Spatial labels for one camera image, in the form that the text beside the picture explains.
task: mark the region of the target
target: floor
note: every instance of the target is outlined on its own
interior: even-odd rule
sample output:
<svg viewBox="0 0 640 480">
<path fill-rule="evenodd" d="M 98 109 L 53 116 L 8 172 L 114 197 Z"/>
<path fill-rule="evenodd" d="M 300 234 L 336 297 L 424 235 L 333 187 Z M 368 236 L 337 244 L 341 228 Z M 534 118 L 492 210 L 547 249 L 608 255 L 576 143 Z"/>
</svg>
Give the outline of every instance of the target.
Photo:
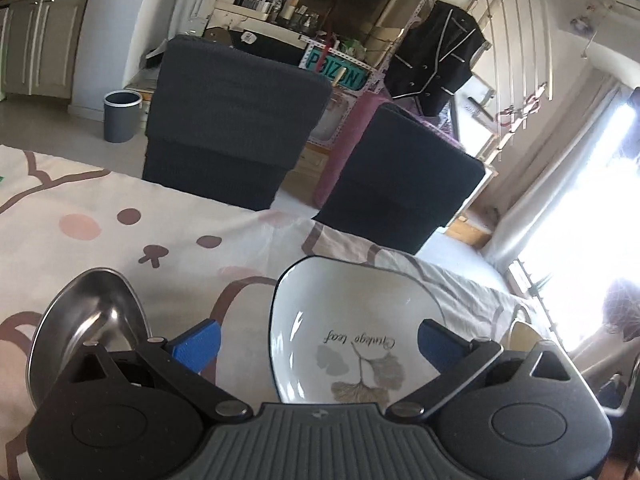
<svg viewBox="0 0 640 480">
<path fill-rule="evenodd" d="M 10 96 L 0 103 L 0 144 L 61 156 L 140 177 L 146 137 L 142 130 L 122 144 L 102 139 L 102 123 L 70 116 L 57 100 L 34 96 Z M 285 178 L 272 208 L 311 218 L 318 210 L 310 206 L 314 180 L 300 173 Z M 500 274 L 471 247 L 442 233 L 434 233 L 417 256 L 423 261 L 503 292 Z"/>
</svg>

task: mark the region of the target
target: printed tablecloth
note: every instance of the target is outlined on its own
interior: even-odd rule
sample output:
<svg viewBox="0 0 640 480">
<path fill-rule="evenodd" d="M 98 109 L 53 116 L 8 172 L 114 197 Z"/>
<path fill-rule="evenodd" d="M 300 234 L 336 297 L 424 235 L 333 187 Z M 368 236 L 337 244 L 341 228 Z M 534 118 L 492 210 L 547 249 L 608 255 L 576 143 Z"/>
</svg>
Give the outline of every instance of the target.
<svg viewBox="0 0 640 480">
<path fill-rule="evenodd" d="M 111 267 L 130 281 L 153 334 L 210 317 L 222 346 L 203 376 L 249 402 L 277 401 L 268 351 L 274 285 L 318 254 L 399 270 L 433 294 L 462 337 L 500 339 L 512 319 L 548 335 L 544 313 L 368 240 L 283 212 L 253 212 L 62 158 L 0 146 L 0 477 L 36 479 L 26 453 L 31 337 L 73 278 Z"/>
</svg>

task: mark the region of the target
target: black vest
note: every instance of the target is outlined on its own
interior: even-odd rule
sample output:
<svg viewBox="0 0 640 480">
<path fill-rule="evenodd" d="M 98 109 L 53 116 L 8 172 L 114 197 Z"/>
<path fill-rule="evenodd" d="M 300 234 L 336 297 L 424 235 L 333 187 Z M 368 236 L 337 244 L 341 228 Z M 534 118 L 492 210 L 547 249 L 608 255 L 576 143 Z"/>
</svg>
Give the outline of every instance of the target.
<svg viewBox="0 0 640 480">
<path fill-rule="evenodd" d="M 413 96 L 426 117 L 436 116 L 471 78 L 469 63 L 485 43 L 476 20 L 437 1 L 427 20 L 410 30 L 385 76 L 393 99 Z"/>
</svg>

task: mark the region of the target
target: chair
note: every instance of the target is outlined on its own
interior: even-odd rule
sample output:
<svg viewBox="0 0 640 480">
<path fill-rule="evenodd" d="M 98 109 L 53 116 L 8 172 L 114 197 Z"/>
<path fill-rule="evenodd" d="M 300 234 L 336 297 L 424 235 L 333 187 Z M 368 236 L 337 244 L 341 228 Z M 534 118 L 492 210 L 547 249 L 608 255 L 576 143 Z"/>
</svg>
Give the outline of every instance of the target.
<svg viewBox="0 0 640 480">
<path fill-rule="evenodd" d="M 176 36 L 164 53 L 149 111 L 142 178 L 267 209 L 331 92 L 319 74 Z"/>
<path fill-rule="evenodd" d="M 315 220 L 415 254 L 483 177 L 482 162 L 383 104 Z"/>
<path fill-rule="evenodd" d="M 640 355 L 636 356 L 629 386 L 618 408 L 603 406 L 612 429 L 610 456 L 628 464 L 624 479 L 631 477 L 640 460 Z"/>
</svg>

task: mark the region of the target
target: trash bin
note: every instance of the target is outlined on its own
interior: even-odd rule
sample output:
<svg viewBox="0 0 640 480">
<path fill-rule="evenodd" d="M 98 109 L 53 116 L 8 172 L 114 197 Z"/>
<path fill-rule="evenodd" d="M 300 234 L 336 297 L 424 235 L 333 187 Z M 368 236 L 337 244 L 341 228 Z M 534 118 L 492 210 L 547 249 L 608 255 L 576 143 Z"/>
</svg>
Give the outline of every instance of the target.
<svg viewBox="0 0 640 480">
<path fill-rule="evenodd" d="M 104 140 L 127 142 L 140 127 L 142 95 L 116 90 L 104 96 Z"/>
</svg>

